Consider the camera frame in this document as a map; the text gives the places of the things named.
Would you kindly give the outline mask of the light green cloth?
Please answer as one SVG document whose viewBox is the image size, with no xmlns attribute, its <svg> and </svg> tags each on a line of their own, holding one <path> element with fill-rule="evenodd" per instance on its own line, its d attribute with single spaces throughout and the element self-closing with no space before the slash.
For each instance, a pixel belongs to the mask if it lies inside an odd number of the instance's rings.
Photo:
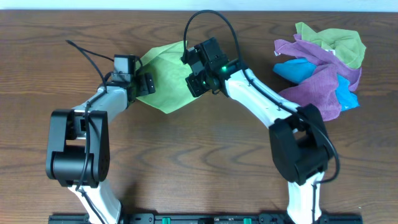
<svg viewBox="0 0 398 224">
<path fill-rule="evenodd" d="M 183 42 L 179 41 L 154 47 L 141 58 L 142 71 L 152 75 L 155 92 L 140 96 L 138 100 L 165 114 L 174 112 L 195 100 L 185 81 L 192 70 L 180 59 L 183 51 Z"/>
</svg>

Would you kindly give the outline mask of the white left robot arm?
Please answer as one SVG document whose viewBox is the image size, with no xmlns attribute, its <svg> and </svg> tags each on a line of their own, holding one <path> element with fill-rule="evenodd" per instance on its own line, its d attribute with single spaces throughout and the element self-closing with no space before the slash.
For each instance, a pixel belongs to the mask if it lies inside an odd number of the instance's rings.
<svg viewBox="0 0 398 224">
<path fill-rule="evenodd" d="M 129 223 L 122 203 L 106 178 L 110 165 L 109 124 L 138 96 L 155 93 L 150 73 L 113 73 L 111 81 L 69 110 L 50 117 L 45 171 L 49 179 L 73 192 L 83 215 L 51 215 L 49 223 Z"/>
</svg>

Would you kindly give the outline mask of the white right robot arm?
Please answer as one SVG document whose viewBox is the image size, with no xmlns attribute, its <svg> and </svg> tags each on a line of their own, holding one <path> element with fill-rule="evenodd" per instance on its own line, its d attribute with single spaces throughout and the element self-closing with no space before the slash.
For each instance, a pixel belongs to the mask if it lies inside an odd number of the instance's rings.
<svg viewBox="0 0 398 224">
<path fill-rule="evenodd" d="M 294 223 L 318 223 L 320 185 L 335 155 L 316 106 L 301 107 L 279 96 L 237 60 L 213 67 L 197 61 L 186 81 L 192 95 L 222 91 L 254 114 L 269 130 L 272 160 L 288 182 L 287 213 Z"/>
</svg>

